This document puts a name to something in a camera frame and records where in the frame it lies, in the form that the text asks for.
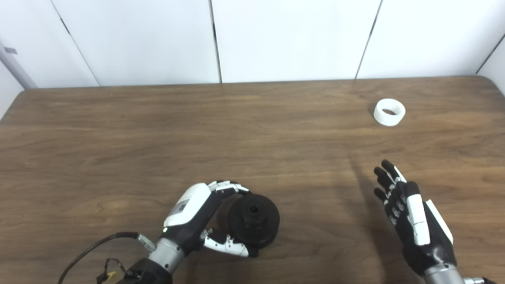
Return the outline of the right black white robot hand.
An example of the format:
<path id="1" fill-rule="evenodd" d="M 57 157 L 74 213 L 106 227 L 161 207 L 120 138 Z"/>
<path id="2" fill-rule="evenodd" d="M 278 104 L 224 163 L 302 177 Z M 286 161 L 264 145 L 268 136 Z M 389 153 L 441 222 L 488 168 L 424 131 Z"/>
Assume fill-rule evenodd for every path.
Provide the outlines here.
<path id="1" fill-rule="evenodd" d="M 397 232 L 408 266 L 422 277 L 438 265 L 456 266 L 453 236 L 433 203 L 423 200 L 418 184 L 386 159 L 374 174 L 380 185 L 374 194 Z"/>

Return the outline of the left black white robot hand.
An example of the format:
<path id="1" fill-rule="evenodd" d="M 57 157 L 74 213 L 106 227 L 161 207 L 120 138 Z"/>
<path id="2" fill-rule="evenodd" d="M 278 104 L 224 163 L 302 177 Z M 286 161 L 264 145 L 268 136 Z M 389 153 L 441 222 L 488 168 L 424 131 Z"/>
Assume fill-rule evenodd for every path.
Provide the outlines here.
<path id="1" fill-rule="evenodd" d="M 248 188 L 230 180 L 192 185 L 165 219 L 161 238 L 175 243 L 184 256 L 207 247 L 231 255 L 258 257 L 257 248 L 246 245 L 220 230 L 206 228 L 224 198 L 233 194 L 244 196 L 250 193 Z"/>

